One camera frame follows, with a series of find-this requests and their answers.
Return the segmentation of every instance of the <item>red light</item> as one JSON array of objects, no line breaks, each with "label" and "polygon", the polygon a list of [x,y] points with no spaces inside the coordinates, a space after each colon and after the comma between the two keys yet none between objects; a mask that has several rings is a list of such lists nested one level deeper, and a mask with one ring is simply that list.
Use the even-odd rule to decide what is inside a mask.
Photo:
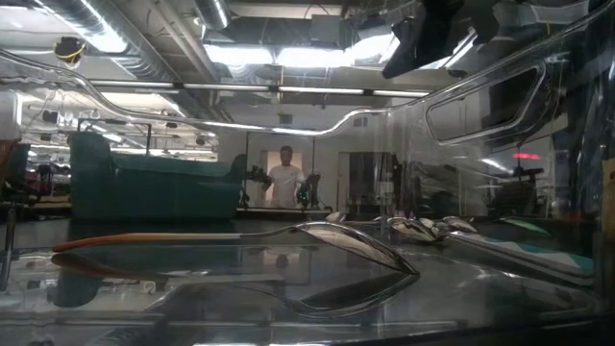
[{"label": "red light", "polygon": [[542,160],[542,157],[538,154],[527,154],[527,153],[513,153],[513,159],[524,159],[524,160]]}]

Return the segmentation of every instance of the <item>teal couch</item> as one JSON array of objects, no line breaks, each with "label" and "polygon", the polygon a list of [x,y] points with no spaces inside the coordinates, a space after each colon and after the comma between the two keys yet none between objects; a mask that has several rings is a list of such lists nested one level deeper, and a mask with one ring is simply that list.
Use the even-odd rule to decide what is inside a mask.
[{"label": "teal couch", "polygon": [[183,161],[113,153],[95,133],[69,139],[73,217],[80,219],[229,219],[246,171],[229,162]]}]

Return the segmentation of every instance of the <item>man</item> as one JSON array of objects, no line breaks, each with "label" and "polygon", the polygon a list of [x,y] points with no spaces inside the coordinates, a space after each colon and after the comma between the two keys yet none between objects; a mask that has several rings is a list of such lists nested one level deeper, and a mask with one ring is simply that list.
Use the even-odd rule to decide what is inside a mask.
[{"label": "man", "polygon": [[[292,161],[292,148],[288,145],[280,149],[280,161],[282,164],[271,168],[269,171],[269,177],[271,178],[271,183],[273,183],[270,207],[296,208],[295,192],[297,191],[297,186],[306,178],[301,169],[290,164]],[[266,184],[262,189],[266,191],[270,185]]]}]

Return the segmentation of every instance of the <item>glass surface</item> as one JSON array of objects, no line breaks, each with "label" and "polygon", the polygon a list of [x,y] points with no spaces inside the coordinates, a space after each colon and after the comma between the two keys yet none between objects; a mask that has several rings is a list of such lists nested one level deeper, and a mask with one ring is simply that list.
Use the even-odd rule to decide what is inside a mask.
[{"label": "glass surface", "polygon": [[610,317],[614,14],[0,0],[0,344]]}]

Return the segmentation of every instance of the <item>white t-shirt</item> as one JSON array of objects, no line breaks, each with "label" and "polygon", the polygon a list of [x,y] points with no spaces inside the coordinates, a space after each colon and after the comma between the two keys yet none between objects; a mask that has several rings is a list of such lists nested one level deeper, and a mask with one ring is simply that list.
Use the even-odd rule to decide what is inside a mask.
[{"label": "white t-shirt", "polygon": [[301,169],[293,166],[277,165],[269,171],[269,177],[273,181],[273,193],[270,207],[272,208],[295,208],[295,191],[297,185],[306,178]]}]

